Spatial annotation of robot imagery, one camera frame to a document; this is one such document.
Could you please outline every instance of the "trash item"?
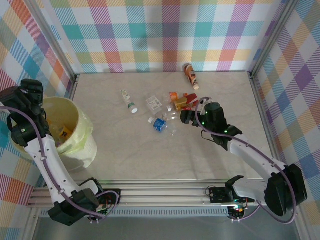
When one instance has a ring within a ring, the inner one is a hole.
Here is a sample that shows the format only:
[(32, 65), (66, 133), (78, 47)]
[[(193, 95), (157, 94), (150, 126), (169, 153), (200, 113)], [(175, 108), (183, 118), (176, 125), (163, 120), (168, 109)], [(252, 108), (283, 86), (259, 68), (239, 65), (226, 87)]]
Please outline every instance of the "trash item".
[(176, 105), (174, 103), (170, 103), (167, 106), (165, 106), (165, 112), (172, 112), (176, 110)]
[(128, 107), (128, 109), (130, 110), (130, 112), (132, 114), (135, 114), (136, 112), (138, 112), (138, 108), (135, 105), (134, 101), (132, 100), (132, 98), (129, 96), (129, 94), (127, 93), (126, 90), (121, 90), (120, 91), (123, 97), (123, 100), (126, 104), (126, 106)]
[(162, 102), (164, 104), (172, 104), (179, 98), (187, 96), (188, 93), (169, 92), (162, 95)]
[(161, 112), (163, 110), (162, 103), (159, 101), (159, 99), (153, 95), (152, 97), (148, 98), (146, 100), (147, 107), (150, 109), (153, 115), (156, 115), (157, 113)]
[(149, 123), (152, 124), (153, 128), (159, 133), (164, 133), (166, 135), (173, 136), (176, 134), (176, 128), (174, 124), (161, 119), (161, 118), (149, 118)]
[(47, 122), (56, 147), (64, 144), (71, 137), (72, 131), (70, 131), (65, 125), (59, 122), (52, 122), (50, 119), (47, 119)]
[(193, 89), (198, 90), (199, 85), (198, 85), (198, 81), (197, 81), (197, 76), (196, 76), (196, 73), (195, 73), (192, 65), (191, 64), (185, 65), (183, 68), (183, 71), (184, 71), (186, 78), (189, 80), (189, 82), (193, 86)]
[(168, 111), (168, 112), (164, 112), (162, 114), (162, 118), (165, 121), (172, 121), (172, 120), (176, 120), (176, 119), (180, 119), (180, 112), (178, 111)]
[(174, 102), (175, 109), (179, 111), (183, 108), (195, 107), (198, 101), (198, 96), (195, 93), (189, 94), (188, 96), (179, 98), (177, 101)]

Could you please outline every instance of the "bucket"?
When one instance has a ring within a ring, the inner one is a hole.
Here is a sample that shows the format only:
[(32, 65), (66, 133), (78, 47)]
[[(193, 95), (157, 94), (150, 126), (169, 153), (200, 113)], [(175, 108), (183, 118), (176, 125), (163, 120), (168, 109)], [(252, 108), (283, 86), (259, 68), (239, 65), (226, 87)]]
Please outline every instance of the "bucket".
[[(69, 139), (56, 148), (67, 171), (79, 172), (89, 167), (96, 158), (97, 144), (92, 137), (94, 128), (88, 116), (63, 97), (44, 98), (43, 108), (48, 120), (60, 123), (72, 132)], [(23, 158), (32, 160), (23, 147), (13, 144)]]

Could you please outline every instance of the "blue label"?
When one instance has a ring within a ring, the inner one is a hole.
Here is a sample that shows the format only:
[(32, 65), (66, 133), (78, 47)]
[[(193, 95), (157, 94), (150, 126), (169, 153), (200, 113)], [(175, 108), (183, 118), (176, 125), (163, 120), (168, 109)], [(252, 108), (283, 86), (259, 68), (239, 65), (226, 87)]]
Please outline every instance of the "blue label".
[(153, 128), (161, 133), (163, 131), (163, 129), (165, 129), (166, 124), (167, 123), (165, 120), (158, 118), (157, 120), (155, 120), (155, 122), (153, 124)]

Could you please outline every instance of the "clear plastic bottle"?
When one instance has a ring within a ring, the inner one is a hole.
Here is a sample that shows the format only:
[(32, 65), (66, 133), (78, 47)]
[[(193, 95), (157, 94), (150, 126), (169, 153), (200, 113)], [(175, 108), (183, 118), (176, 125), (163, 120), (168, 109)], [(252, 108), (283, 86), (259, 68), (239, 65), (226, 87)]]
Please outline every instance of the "clear plastic bottle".
[(176, 128), (173, 124), (168, 124), (165, 120), (161, 118), (149, 118), (149, 123), (152, 124), (153, 128), (158, 131), (159, 133), (165, 133), (170, 136), (173, 136), (176, 134)]
[(170, 103), (167, 106), (165, 106), (164, 111), (165, 112), (172, 112), (176, 110), (176, 106), (174, 103)]
[(177, 101), (179, 98), (182, 98), (183, 96), (187, 96), (187, 93), (180, 93), (180, 92), (168, 92), (162, 94), (162, 102), (165, 105), (172, 104), (175, 101)]
[(178, 111), (164, 111), (162, 113), (162, 118), (165, 121), (172, 121), (180, 119), (180, 112)]
[(126, 106), (128, 107), (128, 109), (130, 110), (131, 113), (135, 114), (136, 112), (138, 112), (138, 108), (136, 107), (134, 101), (132, 100), (132, 98), (129, 96), (129, 94), (127, 93), (126, 90), (121, 90), (121, 95), (123, 97), (124, 102), (126, 103)]

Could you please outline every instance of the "bottle cap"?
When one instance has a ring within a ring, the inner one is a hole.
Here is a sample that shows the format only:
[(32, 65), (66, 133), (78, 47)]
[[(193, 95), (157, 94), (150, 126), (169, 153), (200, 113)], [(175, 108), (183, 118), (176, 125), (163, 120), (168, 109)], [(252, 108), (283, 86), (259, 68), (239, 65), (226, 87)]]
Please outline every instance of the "bottle cap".
[(198, 90), (199, 89), (199, 85), (198, 84), (193, 85), (193, 89), (194, 90)]
[(177, 92), (170, 92), (169, 94), (170, 94), (171, 103), (178, 100), (178, 93)]
[(132, 105), (131, 107), (129, 107), (131, 113), (135, 114), (136, 112), (138, 112), (138, 108), (136, 107), (136, 105)]

